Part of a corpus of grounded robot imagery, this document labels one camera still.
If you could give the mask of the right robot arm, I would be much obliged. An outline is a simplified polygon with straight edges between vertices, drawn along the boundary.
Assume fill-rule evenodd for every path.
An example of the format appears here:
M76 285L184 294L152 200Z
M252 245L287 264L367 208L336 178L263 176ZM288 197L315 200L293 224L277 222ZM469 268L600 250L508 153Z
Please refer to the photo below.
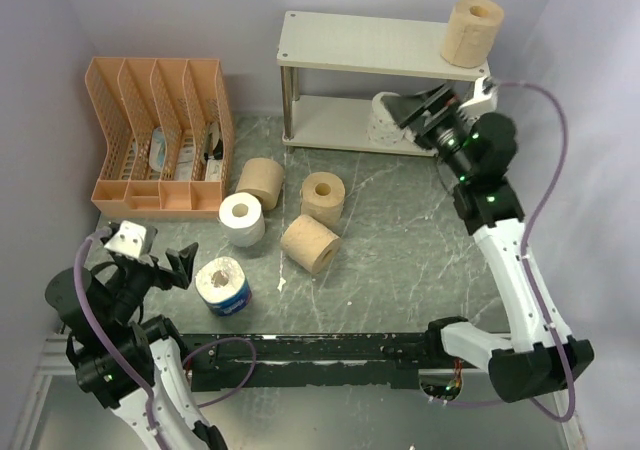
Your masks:
M482 251L507 311L510 337L481 331L463 317L429 324L410 350L385 345L379 355L439 368L461 359L483 369L504 402L565 390L594 359L587 340L573 337L555 309L537 268L526 217L506 178L517 153L516 126L496 110L497 91L480 88L461 102L447 85L413 96L387 95L381 104L391 121L410 130L419 145L438 152L457 177L454 206Z

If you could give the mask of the plain white paper roll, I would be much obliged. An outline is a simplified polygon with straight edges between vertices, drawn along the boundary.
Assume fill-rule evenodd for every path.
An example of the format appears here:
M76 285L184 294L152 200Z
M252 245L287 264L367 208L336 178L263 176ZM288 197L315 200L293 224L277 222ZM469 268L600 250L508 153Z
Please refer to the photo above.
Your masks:
M257 197L246 192L229 195L222 201L219 221L225 236L238 247L258 243L265 233L262 205Z

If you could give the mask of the white roll red dots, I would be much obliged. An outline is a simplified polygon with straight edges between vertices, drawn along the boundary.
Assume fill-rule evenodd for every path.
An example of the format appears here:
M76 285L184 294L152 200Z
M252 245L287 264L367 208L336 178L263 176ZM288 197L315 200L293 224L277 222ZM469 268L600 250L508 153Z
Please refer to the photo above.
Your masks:
M396 96L393 92L380 92L371 101L371 112L367 126L368 139L383 147L395 147L401 142L414 142L407 129L400 129L382 102L385 96Z

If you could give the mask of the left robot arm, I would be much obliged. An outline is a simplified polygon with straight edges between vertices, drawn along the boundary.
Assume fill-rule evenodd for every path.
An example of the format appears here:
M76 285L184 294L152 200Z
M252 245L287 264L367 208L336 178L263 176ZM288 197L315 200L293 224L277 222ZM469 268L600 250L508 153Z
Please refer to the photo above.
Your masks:
M187 345L170 319L133 313L153 287L189 287L196 246L169 250L169 265L114 257L107 283L68 268L47 285L46 302L68 327L66 355L80 389L125 422L149 449L224 449L220 430L198 409L182 363Z

